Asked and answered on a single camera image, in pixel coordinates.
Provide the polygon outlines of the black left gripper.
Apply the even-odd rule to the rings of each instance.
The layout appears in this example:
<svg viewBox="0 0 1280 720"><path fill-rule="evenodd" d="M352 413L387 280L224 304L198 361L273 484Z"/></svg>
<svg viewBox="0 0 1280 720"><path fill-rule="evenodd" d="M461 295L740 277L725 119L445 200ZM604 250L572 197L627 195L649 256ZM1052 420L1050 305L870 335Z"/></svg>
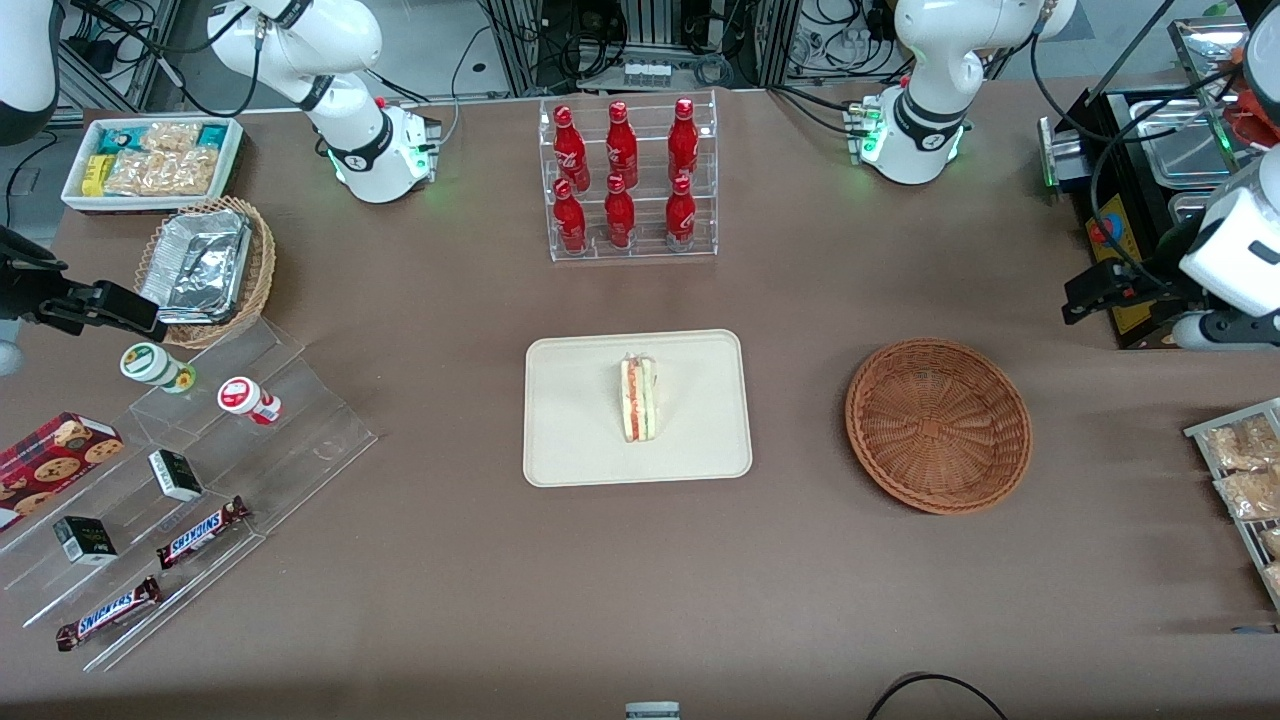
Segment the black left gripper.
<svg viewBox="0 0 1280 720"><path fill-rule="evenodd" d="M1146 260L1137 261L1126 255L1132 269L1125 263L1096 263L1089 266L1064 284L1066 302L1062 305L1062 322L1075 325L1123 302L1179 299L1202 304L1207 291L1180 268L1180 261L1193 250L1199 234L1201 225L1175 225L1161 236Z"/></svg>

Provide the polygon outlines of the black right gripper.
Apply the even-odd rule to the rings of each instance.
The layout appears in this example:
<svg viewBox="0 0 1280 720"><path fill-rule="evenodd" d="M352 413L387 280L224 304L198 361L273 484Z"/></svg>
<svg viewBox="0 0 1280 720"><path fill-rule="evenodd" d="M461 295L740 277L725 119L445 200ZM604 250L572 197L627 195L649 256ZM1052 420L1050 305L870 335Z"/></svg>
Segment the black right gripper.
<svg viewBox="0 0 1280 720"><path fill-rule="evenodd" d="M45 247L1 228L1 319L50 325L79 336L87 325L111 327L154 343L166 338L159 306L116 283L93 283L86 300L64 299L72 283L67 268Z"/></svg>

